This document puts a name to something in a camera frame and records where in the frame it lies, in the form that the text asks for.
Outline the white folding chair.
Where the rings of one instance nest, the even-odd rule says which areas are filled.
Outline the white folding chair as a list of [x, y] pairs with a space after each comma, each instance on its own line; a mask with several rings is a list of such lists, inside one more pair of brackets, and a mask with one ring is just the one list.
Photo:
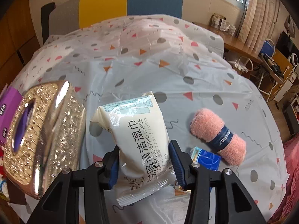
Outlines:
[[269, 38], [264, 41], [258, 57], [261, 59], [261, 65], [258, 70], [257, 88], [266, 102], [270, 102], [285, 85], [290, 83], [289, 79], [293, 73], [293, 66], [276, 49], [273, 41]]

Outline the grey yellow blue sofa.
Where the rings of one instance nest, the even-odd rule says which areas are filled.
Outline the grey yellow blue sofa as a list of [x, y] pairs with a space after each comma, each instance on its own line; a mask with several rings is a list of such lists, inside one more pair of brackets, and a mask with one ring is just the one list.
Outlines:
[[41, 8], [43, 39], [122, 16], [164, 14], [181, 18], [182, 6], [183, 0], [69, 0], [61, 5], [52, 2]]

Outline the pink ruffled blanket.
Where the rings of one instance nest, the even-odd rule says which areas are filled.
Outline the pink ruffled blanket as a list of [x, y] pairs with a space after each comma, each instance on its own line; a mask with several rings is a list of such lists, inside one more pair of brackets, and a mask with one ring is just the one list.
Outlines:
[[298, 203], [298, 135], [284, 143], [283, 147], [289, 178], [284, 188], [285, 196], [268, 223], [283, 221]]

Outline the patterned white tablecloth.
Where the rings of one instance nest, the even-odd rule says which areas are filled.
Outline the patterned white tablecloth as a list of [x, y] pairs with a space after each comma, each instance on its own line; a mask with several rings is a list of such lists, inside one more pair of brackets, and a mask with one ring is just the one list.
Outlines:
[[97, 107], [151, 91], [170, 139], [182, 150], [206, 149], [191, 135], [197, 110], [208, 108], [246, 142], [243, 163], [233, 167], [265, 220], [281, 204], [288, 173], [279, 129], [258, 88], [220, 55], [223, 40], [171, 16], [120, 17], [50, 37], [12, 86], [67, 80], [90, 120]]

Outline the pink towel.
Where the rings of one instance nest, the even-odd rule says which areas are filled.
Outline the pink towel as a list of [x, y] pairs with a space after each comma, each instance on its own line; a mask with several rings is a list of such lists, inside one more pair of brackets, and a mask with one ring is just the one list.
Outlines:
[[246, 142], [233, 133], [213, 111], [198, 110], [190, 125], [190, 132], [219, 154], [232, 166], [239, 166], [246, 155]]

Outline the gold glitter tissue box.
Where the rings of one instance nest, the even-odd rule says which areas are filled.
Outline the gold glitter tissue box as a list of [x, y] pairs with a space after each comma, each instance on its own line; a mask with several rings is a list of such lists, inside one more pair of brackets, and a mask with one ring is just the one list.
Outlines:
[[7, 134], [6, 176], [23, 193], [41, 199], [63, 169], [78, 169], [85, 126], [86, 109], [70, 82], [33, 86]]

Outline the packages on desk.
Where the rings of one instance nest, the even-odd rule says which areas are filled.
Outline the packages on desk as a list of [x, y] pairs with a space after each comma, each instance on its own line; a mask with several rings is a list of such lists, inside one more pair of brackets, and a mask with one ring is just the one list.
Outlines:
[[211, 16], [211, 27], [216, 28], [222, 32], [227, 32], [231, 36], [235, 35], [236, 27], [227, 21], [226, 17], [214, 13]]

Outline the beige patterned curtain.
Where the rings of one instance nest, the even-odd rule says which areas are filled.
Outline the beige patterned curtain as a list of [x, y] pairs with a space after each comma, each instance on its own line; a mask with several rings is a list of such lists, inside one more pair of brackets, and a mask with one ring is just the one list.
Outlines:
[[247, 0], [238, 39], [258, 55], [267, 38], [272, 36], [280, 0]]

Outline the long wooden desk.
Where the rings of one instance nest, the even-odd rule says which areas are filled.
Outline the long wooden desk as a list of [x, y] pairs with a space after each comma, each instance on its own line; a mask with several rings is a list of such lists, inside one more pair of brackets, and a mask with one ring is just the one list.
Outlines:
[[235, 36], [231, 36], [230, 34], [228, 34], [226, 32], [223, 32], [223, 31], [220, 31], [220, 30], [218, 30], [214, 27], [211, 27], [209, 25], [205, 25], [205, 24], [198, 23], [198, 22], [193, 22], [193, 24], [196, 24], [197, 26], [208, 29], [208, 30], [212, 31], [213, 33], [221, 36], [224, 40], [225, 49], [227, 49], [229, 51], [239, 53], [240, 55], [249, 58], [252, 62], [255, 62], [255, 63], [258, 63], [258, 64], [262, 63], [262, 60], [257, 55], [255, 55], [249, 49], [249, 47], [247, 47], [244, 43], [242, 43]]

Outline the purple tissue pack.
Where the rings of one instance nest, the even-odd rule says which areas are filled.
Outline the purple tissue pack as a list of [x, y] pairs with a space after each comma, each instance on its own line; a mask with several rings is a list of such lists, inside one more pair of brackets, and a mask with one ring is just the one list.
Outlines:
[[4, 147], [14, 114], [22, 101], [22, 95], [19, 91], [11, 86], [1, 93], [1, 146]]

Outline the white tote bag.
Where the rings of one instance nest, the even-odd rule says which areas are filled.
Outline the white tote bag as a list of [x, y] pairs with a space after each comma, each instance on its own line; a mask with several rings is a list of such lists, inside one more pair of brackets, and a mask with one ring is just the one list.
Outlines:
[[234, 64], [234, 68], [239, 74], [253, 71], [253, 62], [251, 59], [241, 56]]

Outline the blue tissue pack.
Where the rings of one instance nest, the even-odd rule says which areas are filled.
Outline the blue tissue pack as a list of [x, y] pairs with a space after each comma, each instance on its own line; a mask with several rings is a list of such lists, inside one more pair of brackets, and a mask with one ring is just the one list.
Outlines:
[[193, 162], [197, 162], [207, 169], [218, 171], [221, 162], [221, 157], [219, 155], [199, 147], [191, 149], [189, 154]]

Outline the white wet wipes pack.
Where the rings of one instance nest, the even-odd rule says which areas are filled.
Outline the white wet wipes pack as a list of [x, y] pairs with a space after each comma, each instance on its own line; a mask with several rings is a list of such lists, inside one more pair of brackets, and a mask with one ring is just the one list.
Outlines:
[[169, 136], [154, 94], [99, 106], [92, 123], [112, 134], [119, 148], [117, 202], [127, 206], [175, 181]]

